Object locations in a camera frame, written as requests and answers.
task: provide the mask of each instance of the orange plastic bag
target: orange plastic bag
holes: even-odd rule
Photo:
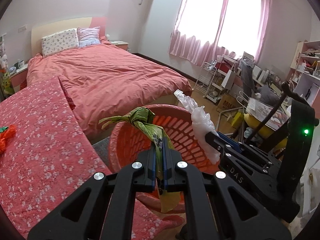
[[[16,131],[16,127],[11,124],[7,130],[0,133],[0,154],[4,153],[6,149],[7,139],[13,137]]]

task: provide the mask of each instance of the white wall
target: white wall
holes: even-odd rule
[[[200,68],[168,54],[170,35],[181,0],[153,0],[139,53],[198,77]],[[274,0],[259,66],[286,77],[299,41],[310,38],[312,8],[307,0]]]
[[[310,41],[320,41],[320,21],[314,11],[312,11]]]
[[[13,0],[0,20],[0,35],[5,36],[9,65],[17,59],[31,58],[31,29],[65,19],[106,16],[106,32],[113,40],[129,42],[137,52],[141,25],[148,11],[149,0]],[[27,30],[18,33],[18,28]]]

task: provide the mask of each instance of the purple pillow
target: purple pillow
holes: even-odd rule
[[[99,33],[100,26],[84,29],[78,27],[79,47],[100,44]]]

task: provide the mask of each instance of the curtain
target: curtain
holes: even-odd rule
[[[271,0],[182,0],[169,53],[198,66],[244,51],[257,61],[270,6]]]

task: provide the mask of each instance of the laundry basket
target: laundry basket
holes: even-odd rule
[[[181,153],[182,159],[195,165],[200,171],[215,173],[218,171],[218,163],[212,165],[204,154],[193,135],[191,114],[184,108],[171,105],[147,106],[156,114],[153,123],[162,126],[170,137],[175,150]],[[118,172],[130,163],[133,163],[139,152],[149,149],[151,141],[140,130],[128,122],[120,122],[113,129],[109,143],[110,169]],[[137,193],[137,199],[150,209],[161,211],[160,200],[157,191],[153,193]],[[183,195],[182,201],[169,213],[184,213]]]

